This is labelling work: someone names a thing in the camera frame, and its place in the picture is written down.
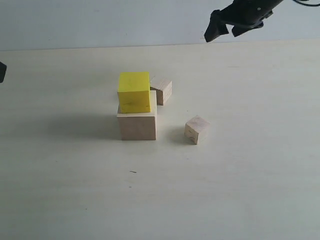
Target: small wooden block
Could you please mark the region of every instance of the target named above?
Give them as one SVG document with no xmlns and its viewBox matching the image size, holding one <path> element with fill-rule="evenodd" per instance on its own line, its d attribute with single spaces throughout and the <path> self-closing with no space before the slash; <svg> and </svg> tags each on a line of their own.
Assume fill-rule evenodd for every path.
<svg viewBox="0 0 320 240">
<path fill-rule="evenodd" d="M 184 135 L 197 145 L 206 138 L 210 125 L 209 122 L 196 115 L 185 124 Z"/>
<path fill-rule="evenodd" d="M 157 138 L 157 94 L 150 91 L 150 112 L 121 113 L 118 107 L 117 119 L 122 140 L 156 140 Z"/>
<path fill-rule="evenodd" d="M 157 104 L 164 105 L 172 95 L 172 81 L 153 77 L 150 81 L 150 89 L 156 91 Z"/>
<path fill-rule="evenodd" d="M 121 113 L 149 113 L 150 80 L 148 72 L 122 72 L 119 77 L 118 98 Z"/>
</svg>

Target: black object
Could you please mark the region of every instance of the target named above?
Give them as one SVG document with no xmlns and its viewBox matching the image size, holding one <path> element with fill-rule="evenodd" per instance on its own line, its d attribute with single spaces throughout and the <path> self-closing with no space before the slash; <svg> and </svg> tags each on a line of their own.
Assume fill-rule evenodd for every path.
<svg viewBox="0 0 320 240">
<path fill-rule="evenodd" d="M 272 9 L 283 0 L 233 0 L 233 3 L 223 10 L 214 10 L 210 23 L 204 33 L 205 41 L 211 42 L 221 35 L 229 33 L 226 24 L 233 25 L 234 37 L 250 30 L 264 26 L 263 20 L 273 14 Z"/>
<path fill-rule="evenodd" d="M 7 71 L 7 65 L 5 65 L 2 62 L 0 62 L 0 83 L 2 83 L 4 81 L 5 75 L 6 75 L 6 71 Z"/>
</svg>

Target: wooden cube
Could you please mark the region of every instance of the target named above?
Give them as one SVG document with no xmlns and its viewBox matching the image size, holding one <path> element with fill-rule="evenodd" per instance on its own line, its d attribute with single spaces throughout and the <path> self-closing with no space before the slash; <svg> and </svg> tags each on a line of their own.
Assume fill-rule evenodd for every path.
<svg viewBox="0 0 320 240">
<path fill-rule="evenodd" d="M 150 91 L 150 112 L 121 113 L 118 108 L 117 119 L 122 140 L 156 140 L 157 138 L 157 94 Z"/>
<path fill-rule="evenodd" d="M 209 122 L 196 115 L 185 124 L 184 135 L 197 145 L 207 137 L 210 125 Z"/>
<path fill-rule="evenodd" d="M 172 95 L 172 81 L 165 78 L 153 77 L 150 81 L 150 89 L 156 91 L 157 104 L 164 105 Z"/>
<path fill-rule="evenodd" d="M 149 113 L 150 79 L 148 72 L 122 72 L 119 77 L 118 98 L 121 113 Z"/>
</svg>

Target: wooden block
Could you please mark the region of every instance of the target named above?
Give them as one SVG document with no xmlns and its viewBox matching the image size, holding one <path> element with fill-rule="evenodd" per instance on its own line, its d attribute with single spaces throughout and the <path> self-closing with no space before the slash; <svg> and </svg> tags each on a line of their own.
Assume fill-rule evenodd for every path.
<svg viewBox="0 0 320 240">
<path fill-rule="evenodd" d="M 148 72 L 122 72 L 117 92 L 121 113 L 134 114 L 151 111 Z"/>
<path fill-rule="evenodd" d="M 206 138 L 209 127 L 209 122 L 196 115 L 185 124 L 184 135 L 197 145 Z"/>
<path fill-rule="evenodd" d="M 156 140 L 157 138 L 157 94 L 150 91 L 150 112 L 121 113 L 118 108 L 117 119 L 122 140 Z"/>
<path fill-rule="evenodd" d="M 172 95 L 172 81 L 165 78 L 153 77 L 150 81 L 150 89 L 156 91 L 157 104 L 164 105 Z"/>
</svg>

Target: yellow cube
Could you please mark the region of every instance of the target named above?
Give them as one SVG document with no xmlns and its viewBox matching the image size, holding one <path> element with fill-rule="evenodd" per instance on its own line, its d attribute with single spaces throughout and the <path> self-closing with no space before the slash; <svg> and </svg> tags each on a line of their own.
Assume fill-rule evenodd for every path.
<svg viewBox="0 0 320 240">
<path fill-rule="evenodd" d="M 122 72 L 118 98 L 121 113 L 150 113 L 150 79 L 148 72 Z"/>
</svg>

